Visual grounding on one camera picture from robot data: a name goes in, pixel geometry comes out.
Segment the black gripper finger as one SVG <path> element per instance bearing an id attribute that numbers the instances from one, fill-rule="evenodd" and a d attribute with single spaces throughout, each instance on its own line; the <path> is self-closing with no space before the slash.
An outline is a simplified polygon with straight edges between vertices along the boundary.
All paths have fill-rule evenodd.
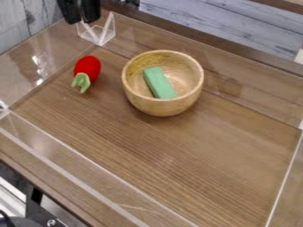
<path id="1" fill-rule="evenodd" d="M 86 23 L 100 17 L 100 0 L 81 0 L 82 19 Z"/>
<path id="2" fill-rule="evenodd" d="M 57 0 L 58 9 L 68 24 L 80 22 L 78 0 Z"/>

